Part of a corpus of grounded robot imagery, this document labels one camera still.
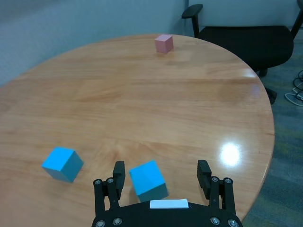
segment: round table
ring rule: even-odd
[[[274,145],[273,115],[257,75],[231,52],[174,35],[83,46],[50,59],[0,88],[0,225],[90,226],[93,180],[125,161],[120,206],[137,203],[128,171],[155,159],[168,199],[207,205],[197,161],[234,180],[243,219],[263,184]],[[74,183],[41,164],[55,146],[84,161]]]

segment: white cable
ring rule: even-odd
[[[303,96],[301,96],[301,95],[298,95],[298,93],[299,93],[299,91],[296,91],[296,89],[297,88],[293,88],[293,92],[295,92],[295,94],[293,94],[293,93],[286,93],[285,94],[285,98],[289,101],[289,102],[291,102],[292,104],[295,104],[295,105],[297,105],[297,106],[303,106],[303,104],[298,104],[298,103],[295,103],[293,100],[291,100],[288,96],[297,96],[298,98],[300,98],[300,100],[301,101],[303,101]]]

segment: cube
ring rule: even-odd
[[[42,168],[54,179],[73,182],[83,166],[83,161],[73,149],[55,147]]]
[[[155,39],[156,50],[160,53],[168,53],[174,49],[174,43],[171,35],[160,35]]]
[[[168,196],[165,180],[155,160],[131,169],[129,174],[141,202]]]

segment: light blue wall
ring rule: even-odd
[[[103,39],[184,33],[187,0],[1,0],[0,86],[62,52]]]

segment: carpet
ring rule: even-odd
[[[259,196],[244,219],[245,227],[303,226],[303,107],[284,98],[303,70],[303,36],[295,39],[294,53],[283,65],[271,68],[263,84],[278,93],[272,105],[275,148]]]

